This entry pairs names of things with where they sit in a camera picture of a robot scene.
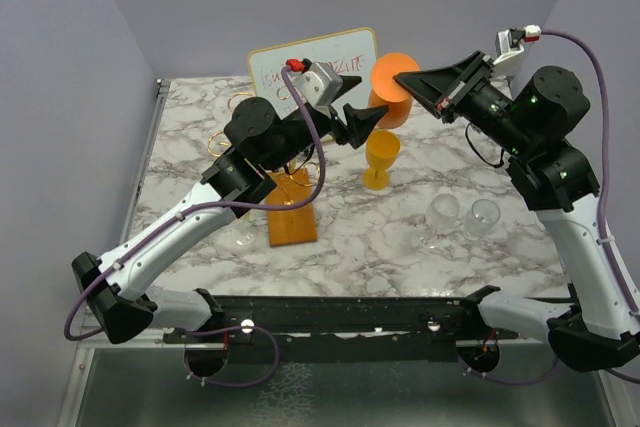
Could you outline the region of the orange plastic wine glass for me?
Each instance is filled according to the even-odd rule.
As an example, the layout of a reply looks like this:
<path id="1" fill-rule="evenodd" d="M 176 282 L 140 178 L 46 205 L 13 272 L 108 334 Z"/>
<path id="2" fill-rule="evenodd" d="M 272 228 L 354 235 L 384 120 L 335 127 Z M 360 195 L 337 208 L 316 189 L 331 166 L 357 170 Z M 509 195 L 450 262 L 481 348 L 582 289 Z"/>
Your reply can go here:
<path id="1" fill-rule="evenodd" d="M 404 72 L 416 72 L 418 63 L 404 53 L 388 53 L 376 60 L 371 69 L 369 107 L 388 106 L 378 127 L 391 130 L 403 125 L 409 117 L 413 98 L 395 80 Z"/>

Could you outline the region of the yellow plastic wine glass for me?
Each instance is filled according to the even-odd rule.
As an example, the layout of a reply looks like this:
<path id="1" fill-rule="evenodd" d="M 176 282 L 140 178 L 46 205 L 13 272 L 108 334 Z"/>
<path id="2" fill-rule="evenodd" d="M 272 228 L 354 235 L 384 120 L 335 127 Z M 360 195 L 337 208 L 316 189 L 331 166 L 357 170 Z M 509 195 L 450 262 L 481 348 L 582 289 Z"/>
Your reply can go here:
<path id="1" fill-rule="evenodd" d="M 388 170 L 397 159 L 401 149 L 399 138 L 386 130 L 375 130 L 366 142 L 365 157 L 368 165 L 362 181 L 371 190 L 382 190 L 389 185 Z"/>

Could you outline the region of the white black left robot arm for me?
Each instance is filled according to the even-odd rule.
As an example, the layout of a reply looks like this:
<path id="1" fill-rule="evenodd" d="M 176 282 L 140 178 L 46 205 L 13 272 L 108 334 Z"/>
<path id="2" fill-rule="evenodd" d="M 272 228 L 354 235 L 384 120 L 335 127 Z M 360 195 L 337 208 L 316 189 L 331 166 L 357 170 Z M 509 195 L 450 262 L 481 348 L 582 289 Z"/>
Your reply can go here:
<path id="1" fill-rule="evenodd" d="M 298 107 L 280 117 L 272 103 L 258 96 L 241 101 L 223 129 L 229 147 L 217 157 L 190 190 L 138 235 L 103 253 L 79 254 L 71 268 L 87 305 L 98 322 L 97 332 L 112 344 L 128 342 L 149 327 L 175 327 L 206 342 L 220 332 L 221 318 L 206 291 L 152 294 L 154 281 L 205 237 L 251 210 L 291 211 L 310 205 L 326 178 L 322 137 L 340 145 L 362 146 L 388 111 L 386 105 L 341 113 L 335 100 L 355 88 L 358 76 L 321 80 L 312 72 L 285 84 Z M 276 189 L 271 174 L 301 153 L 318 156 L 318 183 L 305 198 L 291 204 L 266 204 Z"/>

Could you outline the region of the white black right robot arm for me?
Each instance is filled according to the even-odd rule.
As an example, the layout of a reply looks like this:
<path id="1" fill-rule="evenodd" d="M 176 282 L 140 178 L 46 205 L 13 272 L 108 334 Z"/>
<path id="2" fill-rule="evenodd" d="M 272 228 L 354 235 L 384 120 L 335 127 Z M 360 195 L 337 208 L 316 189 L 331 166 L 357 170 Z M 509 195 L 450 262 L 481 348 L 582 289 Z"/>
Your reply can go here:
<path id="1" fill-rule="evenodd" d="M 559 66 L 539 68 L 515 99 L 491 83 L 482 52 L 441 69 L 401 72 L 395 82 L 435 118 L 467 120 L 508 156 L 506 172 L 527 208 L 544 225 L 575 293 L 549 304 L 484 287 L 465 300 L 461 330 L 481 338 L 509 330 L 548 344 L 569 368 L 622 367 L 639 354 L 639 294 L 597 218 L 604 188 L 567 135 L 590 108 L 579 79 Z"/>

